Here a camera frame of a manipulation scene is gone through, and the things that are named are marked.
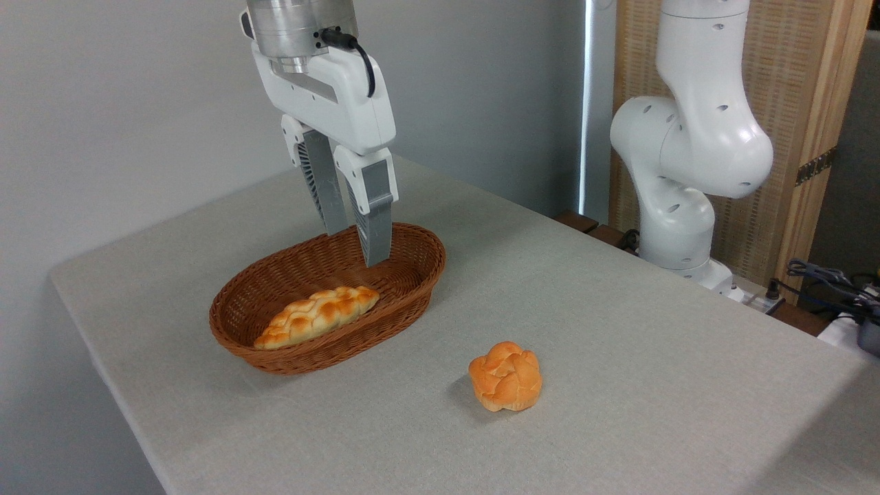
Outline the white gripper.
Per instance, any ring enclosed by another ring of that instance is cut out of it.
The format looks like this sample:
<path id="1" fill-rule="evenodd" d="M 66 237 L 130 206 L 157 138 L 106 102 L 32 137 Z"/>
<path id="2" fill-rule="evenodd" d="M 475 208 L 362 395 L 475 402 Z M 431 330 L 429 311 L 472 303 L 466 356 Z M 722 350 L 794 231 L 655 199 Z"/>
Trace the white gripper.
<path id="1" fill-rule="evenodd" d="M 355 10 L 244 10 L 240 23 L 268 98 L 286 113 L 290 159 L 327 234 L 349 227 L 334 159 L 348 183 L 366 266 L 384 262 L 399 200 L 392 154 L 384 148 L 396 137 L 386 83 L 376 60 L 368 70 L 355 48 L 326 42 L 331 32 L 358 36 Z M 333 156 L 328 138 L 341 144 Z"/>

